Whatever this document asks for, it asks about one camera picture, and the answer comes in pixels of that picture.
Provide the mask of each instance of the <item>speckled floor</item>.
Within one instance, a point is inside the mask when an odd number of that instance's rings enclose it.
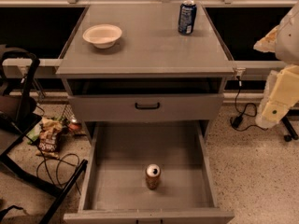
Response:
[[[42,105],[47,116],[62,114],[63,105]],[[271,223],[296,224],[299,222],[299,143],[286,143],[285,128],[278,125],[268,131],[250,128],[237,132],[230,127],[230,117],[236,115],[233,105],[224,104],[206,142],[210,167],[222,210],[233,210],[235,218],[230,224]],[[240,128],[254,123],[245,118]],[[292,122],[298,129],[298,122]],[[60,156],[76,153],[88,159],[90,145],[85,136],[64,136]],[[35,174],[42,162],[35,155],[36,148],[25,142],[11,152],[11,157],[25,170]],[[55,163],[50,163],[54,174]],[[62,167],[61,181],[72,172],[71,167]],[[82,185],[81,177],[78,186]],[[50,207],[53,198],[48,194],[23,184],[7,173],[0,172],[0,209],[12,204],[25,208],[25,212],[12,210],[2,224],[39,223]],[[77,212],[79,193],[73,188],[50,223],[64,223],[65,212]]]

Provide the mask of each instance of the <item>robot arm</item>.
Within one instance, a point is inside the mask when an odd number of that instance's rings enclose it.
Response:
[[[270,73],[258,108],[256,124],[271,128],[299,101],[299,2],[254,48],[275,52],[278,59],[290,64],[279,73]]]

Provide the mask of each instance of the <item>soda can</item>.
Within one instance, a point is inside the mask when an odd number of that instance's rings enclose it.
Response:
[[[157,189],[160,183],[161,169],[157,164],[151,164],[146,169],[146,182],[149,189]]]
[[[180,5],[178,16],[178,32],[183,35],[189,35],[193,32],[197,12],[197,5],[193,0],[184,1]]]

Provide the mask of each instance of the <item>drawer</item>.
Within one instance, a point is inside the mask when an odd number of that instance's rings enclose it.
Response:
[[[83,121],[165,121],[214,119],[223,94],[69,97]]]
[[[157,189],[147,188],[145,169],[161,167]],[[227,223],[221,211],[198,121],[101,123],[77,213],[70,224]]]

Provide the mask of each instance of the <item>bowl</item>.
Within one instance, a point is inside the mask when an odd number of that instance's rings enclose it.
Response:
[[[111,48],[121,37],[121,28],[109,24],[90,27],[83,34],[83,39],[99,49]]]

